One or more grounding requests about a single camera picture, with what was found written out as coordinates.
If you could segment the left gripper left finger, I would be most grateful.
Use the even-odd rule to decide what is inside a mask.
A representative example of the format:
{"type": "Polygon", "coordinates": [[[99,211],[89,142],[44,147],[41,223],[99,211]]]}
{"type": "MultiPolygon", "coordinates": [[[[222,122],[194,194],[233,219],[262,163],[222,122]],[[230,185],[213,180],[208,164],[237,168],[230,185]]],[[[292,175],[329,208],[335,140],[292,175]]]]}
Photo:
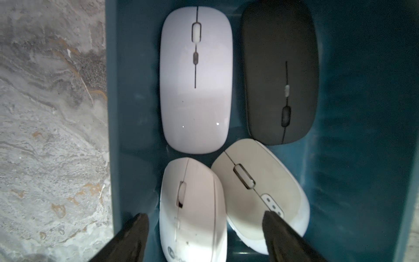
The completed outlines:
{"type": "Polygon", "coordinates": [[[90,262],[141,262],[143,261],[149,218],[139,213],[131,218],[90,262]]]}

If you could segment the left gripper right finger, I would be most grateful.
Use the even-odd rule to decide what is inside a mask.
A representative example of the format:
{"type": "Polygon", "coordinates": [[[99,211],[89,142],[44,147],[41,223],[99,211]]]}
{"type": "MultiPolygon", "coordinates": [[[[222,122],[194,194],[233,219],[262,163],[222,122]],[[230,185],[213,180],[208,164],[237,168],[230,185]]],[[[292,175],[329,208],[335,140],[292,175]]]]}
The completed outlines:
{"type": "Polygon", "coordinates": [[[325,262],[284,219],[273,211],[265,211],[262,222],[265,242],[271,262],[325,262]]]}

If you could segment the white round mouse with logo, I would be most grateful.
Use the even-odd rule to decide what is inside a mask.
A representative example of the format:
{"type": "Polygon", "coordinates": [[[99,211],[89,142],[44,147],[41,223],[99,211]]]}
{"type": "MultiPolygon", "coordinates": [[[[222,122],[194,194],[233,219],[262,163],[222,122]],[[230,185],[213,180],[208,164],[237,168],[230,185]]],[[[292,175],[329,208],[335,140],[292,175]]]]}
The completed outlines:
{"type": "Polygon", "coordinates": [[[210,168],[187,157],[169,162],[161,185],[159,232],[169,262],[226,261],[224,191],[210,168]]]}

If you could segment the grey white mouse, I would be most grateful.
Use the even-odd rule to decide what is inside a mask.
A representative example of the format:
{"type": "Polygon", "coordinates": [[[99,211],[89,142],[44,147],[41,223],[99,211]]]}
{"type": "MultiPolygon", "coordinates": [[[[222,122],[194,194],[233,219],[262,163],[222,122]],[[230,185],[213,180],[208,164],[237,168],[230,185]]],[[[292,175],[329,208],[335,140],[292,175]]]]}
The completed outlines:
{"type": "Polygon", "coordinates": [[[241,139],[222,152],[211,169],[223,186],[228,223],[249,248],[268,254],[263,233],[266,211],[273,211],[304,236],[310,219],[308,198],[266,146],[241,139]]]}

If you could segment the white slim mouse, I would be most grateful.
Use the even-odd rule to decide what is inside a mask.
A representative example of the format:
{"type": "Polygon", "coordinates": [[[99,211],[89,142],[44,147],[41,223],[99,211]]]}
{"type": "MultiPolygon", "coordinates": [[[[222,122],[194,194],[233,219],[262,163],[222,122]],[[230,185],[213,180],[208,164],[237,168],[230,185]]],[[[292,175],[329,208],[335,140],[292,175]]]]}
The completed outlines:
{"type": "Polygon", "coordinates": [[[222,12],[204,6],[171,12],[161,32],[159,84],[163,132],[176,151],[219,150],[230,123],[233,39],[222,12]]]}

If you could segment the black slim mouse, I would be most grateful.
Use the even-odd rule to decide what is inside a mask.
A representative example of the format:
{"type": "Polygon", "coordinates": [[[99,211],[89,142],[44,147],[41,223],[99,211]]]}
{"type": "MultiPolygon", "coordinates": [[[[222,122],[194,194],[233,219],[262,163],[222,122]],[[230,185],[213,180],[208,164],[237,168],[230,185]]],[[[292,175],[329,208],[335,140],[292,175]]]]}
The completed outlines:
{"type": "Polygon", "coordinates": [[[258,1],[242,14],[247,122],[265,145],[289,144],[311,129],[319,91],[315,27],[302,1],[258,1]]]}

